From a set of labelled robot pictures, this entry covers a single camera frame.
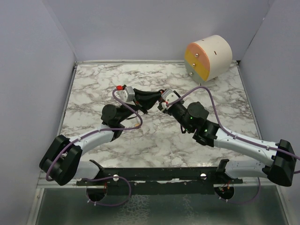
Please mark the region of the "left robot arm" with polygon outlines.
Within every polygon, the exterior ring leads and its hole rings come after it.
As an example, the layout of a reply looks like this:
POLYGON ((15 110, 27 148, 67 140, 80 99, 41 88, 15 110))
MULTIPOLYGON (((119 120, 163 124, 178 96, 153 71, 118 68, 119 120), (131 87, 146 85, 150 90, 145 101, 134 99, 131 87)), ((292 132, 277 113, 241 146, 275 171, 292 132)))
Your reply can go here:
POLYGON ((39 167, 46 173, 47 181, 55 181, 63 186, 72 179, 89 180, 98 185, 103 181, 102 167, 93 161, 80 161, 82 155, 104 143, 109 143, 120 137, 126 127, 122 121, 138 111, 147 113, 161 98, 163 90, 140 91, 127 86, 117 86, 113 94, 120 105, 105 105, 102 109, 101 125, 85 134, 67 138, 64 135, 55 137, 49 149, 39 163, 39 167))

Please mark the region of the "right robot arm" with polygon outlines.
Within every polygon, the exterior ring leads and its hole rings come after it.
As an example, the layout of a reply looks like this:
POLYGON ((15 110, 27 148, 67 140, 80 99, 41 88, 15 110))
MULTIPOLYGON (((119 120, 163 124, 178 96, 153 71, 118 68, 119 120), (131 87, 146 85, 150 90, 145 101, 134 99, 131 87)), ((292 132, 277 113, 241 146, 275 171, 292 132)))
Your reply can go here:
POLYGON ((171 89, 162 92, 158 108, 179 122, 182 133, 192 133, 197 143, 232 150, 251 158, 244 162, 225 160, 220 163, 220 169, 215 172, 218 182, 226 183, 231 178, 258 177, 267 178, 283 187, 292 185, 299 157, 294 154, 288 141, 281 139, 279 142, 268 142, 235 133, 223 127, 220 121, 209 121, 209 112, 200 102, 185 107, 183 98, 171 89))

